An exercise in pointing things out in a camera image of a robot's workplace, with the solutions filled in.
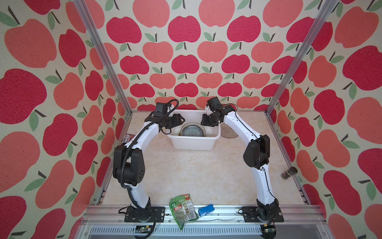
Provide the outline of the clear pink glass plate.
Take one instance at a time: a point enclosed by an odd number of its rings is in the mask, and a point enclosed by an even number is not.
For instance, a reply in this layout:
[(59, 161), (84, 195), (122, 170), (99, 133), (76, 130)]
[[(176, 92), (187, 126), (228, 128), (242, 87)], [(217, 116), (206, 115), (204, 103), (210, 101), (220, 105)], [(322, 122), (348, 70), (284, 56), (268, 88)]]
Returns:
[(205, 137), (206, 135), (204, 127), (194, 122), (184, 125), (179, 133), (179, 136), (188, 137)]

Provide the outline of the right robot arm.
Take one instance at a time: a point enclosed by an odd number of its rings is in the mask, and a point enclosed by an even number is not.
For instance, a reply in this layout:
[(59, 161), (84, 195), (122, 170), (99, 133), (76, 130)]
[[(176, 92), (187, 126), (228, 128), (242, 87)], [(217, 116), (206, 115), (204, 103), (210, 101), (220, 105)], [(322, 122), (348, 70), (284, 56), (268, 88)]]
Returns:
[(258, 218), (262, 222), (271, 221), (278, 215), (279, 201), (274, 196), (269, 174), (270, 138), (256, 132), (238, 115), (231, 105), (205, 107), (207, 113), (202, 116), (201, 125), (228, 125), (246, 144), (243, 159), (251, 167), (257, 188)]

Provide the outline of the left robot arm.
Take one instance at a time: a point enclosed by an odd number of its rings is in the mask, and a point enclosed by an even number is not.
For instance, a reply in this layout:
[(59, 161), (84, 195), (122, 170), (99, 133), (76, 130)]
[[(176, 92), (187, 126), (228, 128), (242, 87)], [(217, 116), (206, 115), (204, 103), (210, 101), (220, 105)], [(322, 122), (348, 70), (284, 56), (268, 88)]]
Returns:
[(140, 132), (125, 145), (114, 150), (112, 175), (121, 187), (126, 189), (134, 208), (149, 210), (150, 198), (140, 183), (145, 175), (143, 153), (151, 140), (162, 131), (162, 128), (173, 129), (181, 126), (185, 119), (180, 114), (170, 116), (149, 116)]

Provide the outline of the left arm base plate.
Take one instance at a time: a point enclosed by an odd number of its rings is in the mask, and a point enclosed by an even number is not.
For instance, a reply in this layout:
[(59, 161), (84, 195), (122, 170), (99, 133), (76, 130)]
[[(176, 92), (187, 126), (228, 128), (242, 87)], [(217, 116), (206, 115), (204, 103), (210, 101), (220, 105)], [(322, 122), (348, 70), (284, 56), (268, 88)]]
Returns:
[(126, 223), (163, 223), (165, 207), (151, 207), (150, 212), (129, 206), (124, 221)]

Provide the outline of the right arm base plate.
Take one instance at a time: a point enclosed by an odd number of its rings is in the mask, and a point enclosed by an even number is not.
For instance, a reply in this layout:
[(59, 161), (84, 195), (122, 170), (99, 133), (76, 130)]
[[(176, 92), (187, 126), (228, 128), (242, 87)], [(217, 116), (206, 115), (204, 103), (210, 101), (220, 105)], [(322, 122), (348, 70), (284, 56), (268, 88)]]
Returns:
[(246, 223), (283, 223), (284, 217), (280, 207), (271, 210), (262, 207), (242, 207), (238, 213)]

